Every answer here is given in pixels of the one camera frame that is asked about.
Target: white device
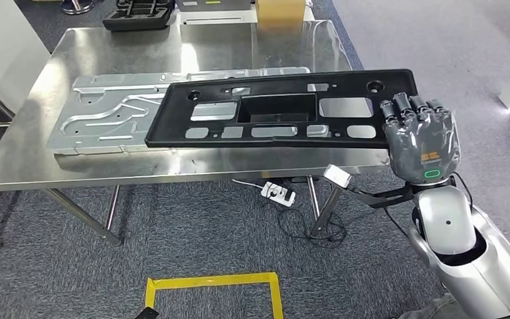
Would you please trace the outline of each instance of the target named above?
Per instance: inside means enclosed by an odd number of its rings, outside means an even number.
[[[268,181],[263,189],[261,189],[261,196],[275,201],[280,205],[291,207],[292,203],[294,203],[294,197],[296,197],[296,193]]]

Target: yellow floor marking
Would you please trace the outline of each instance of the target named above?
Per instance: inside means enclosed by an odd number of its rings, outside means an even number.
[[[163,289],[180,289],[206,286],[228,286],[231,284],[269,284],[271,305],[274,319],[282,319],[282,302],[278,276],[274,272],[254,274],[228,274],[224,276],[204,276],[190,278],[147,279],[145,283],[145,306],[153,308],[155,291]]]

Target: silver metal plate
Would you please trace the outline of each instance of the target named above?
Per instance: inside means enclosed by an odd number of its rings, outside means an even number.
[[[309,69],[81,76],[75,80],[46,146],[62,155],[145,151],[143,140],[171,83],[302,73]],[[220,120],[233,118],[235,111],[235,106],[204,104],[195,109],[193,117]]]

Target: black plastic panel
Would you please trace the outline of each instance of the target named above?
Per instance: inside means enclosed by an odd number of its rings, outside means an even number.
[[[317,92],[308,92],[309,85]],[[176,83],[167,90],[145,143],[150,148],[388,148],[379,104],[392,100],[399,92],[418,94],[411,71],[310,73]],[[319,113],[321,99],[358,97],[370,99],[371,117],[324,118]],[[197,104],[215,102],[235,102],[234,118],[191,121]],[[308,126],[316,125],[328,126],[329,137],[308,137]],[[352,138],[347,127],[354,125],[372,126],[376,136]],[[241,127],[241,137],[222,138],[226,127]],[[254,128],[280,127],[293,127],[295,132],[270,137],[252,134]],[[190,128],[208,128],[208,134],[186,138]]]

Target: rectangular cutout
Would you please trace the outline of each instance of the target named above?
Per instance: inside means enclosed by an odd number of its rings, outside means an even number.
[[[118,136],[99,136],[99,141],[110,141],[110,140],[131,140],[132,135],[118,135]]]
[[[251,93],[250,87],[244,87],[244,88],[233,88],[232,89],[232,95],[233,96],[244,96],[249,95]]]
[[[308,92],[327,92],[329,90],[328,83],[310,83],[307,85]]]
[[[368,98],[322,98],[319,115],[324,118],[370,118],[372,105]]]
[[[241,138],[243,136],[242,126],[227,126],[224,128],[222,138]]]
[[[292,123],[315,121],[314,94],[249,96],[242,98],[238,123]]]
[[[347,135],[352,138],[374,138],[377,131],[370,125],[351,125],[347,128]]]
[[[309,138],[329,138],[331,132],[328,125],[309,125],[306,129]]]
[[[236,102],[198,103],[191,115],[191,121],[231,120],[236,115],[236,108]]]
[[[282,126],[275,128],[253,128],[251,136],[254,138],[274,138],[274,137],[288,137],[296,136],[298,129],[294,126]]]
[[[189,128],[185,133],[185,138],[205,138],[208,136],[208,128]]]

